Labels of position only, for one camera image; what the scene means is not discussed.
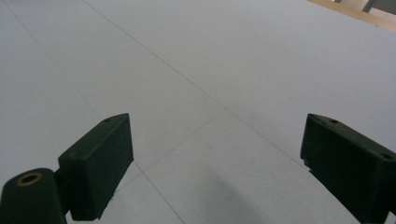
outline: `mounting hole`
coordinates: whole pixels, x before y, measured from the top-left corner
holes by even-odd
[[[18,179],[17,185],[20,187],[25,187],[29,185],[33,185],[35,182],[39,181],[43,175],[41,173],[30,173],[27,175],[23,175]]]
[[[383,158],[387,159],[387,160],[391,160],[392,159],[392,157],[390,155],[388,155],[388,154],[381,154],[381,156]]]

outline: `black plastic part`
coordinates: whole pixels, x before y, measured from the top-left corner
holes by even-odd
[[[379,10],[396,15],[396,1],[395,0],[375,0],[373,7]]]
[[[376,0],[369,0],[361,11],[369,12],[373,8],[373,4],[375,3],[375,1]]]
[[[301,158],[359,222],[395,212],[396,154],[345,124],[309,114]]]
[[[128,114],[105,119],[59,157],[60,179],[71,181],[74,220],[99,218],[134,160]]]
[[[8,180],[0,203],[1,224],[64,224],[54,173],[34,169]]]
[[[74,203],[74,194],[72,188],[72,181],[67,179],[61,169],[55,172],[56,185],[58,186],[58,193],[61,199],[62,212],[66,215]]]

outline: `wooden surface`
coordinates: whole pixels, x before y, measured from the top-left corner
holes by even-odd
[[[341,12],[343,14],[346,14],[350,17],[353,17],[355,19],[361,20],[361,21],[366,21],[369,22],[373,25],[381,26],[386,29],[389,29],[393,32],[396,32],[396,22],[394,21],[389,21],[387,19],[383,19],[380,17],[377,17],[375,15],[371,15],[362,11],[359,11],[357,9],[347,7],[338,3],[334,3],[330,0],[308,0],[312,3],[318,4],[320,6],[332,9],[334,11]]]
[[[396,15],[390,14],[388,12],[373,7],[369,13],[377,17],[384,18],[386,20],[393,21],[394,23],[396,23]]]
[[[367,2],[367,0],[342,0],[340,4],[362,11]]]

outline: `screw hole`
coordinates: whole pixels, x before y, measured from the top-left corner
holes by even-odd
[[[38,180],[41,179],[43,175],[40,173],[30,173],[27,175],[22,176],[18,179],[17,185],[20,187],[25,187],[34,184]]]
[[[387,159],[387,160],[391,160],[392,157],[388,154],[381,154],[383,158]]]

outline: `wooden edge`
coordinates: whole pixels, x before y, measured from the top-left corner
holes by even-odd
[[[393,32],[396,32],[396,22],[389,21],[387,19],[383,19],[369,13],[365,13],[351,7],[346,7],[339,3],[334,3],[331,0],[308,0],[308,1],[320,5],[322,7],[326,7],[334,11],[341,12],[355,19],[369,22],[372,25],[380,26],[388,30],[391,30]]]

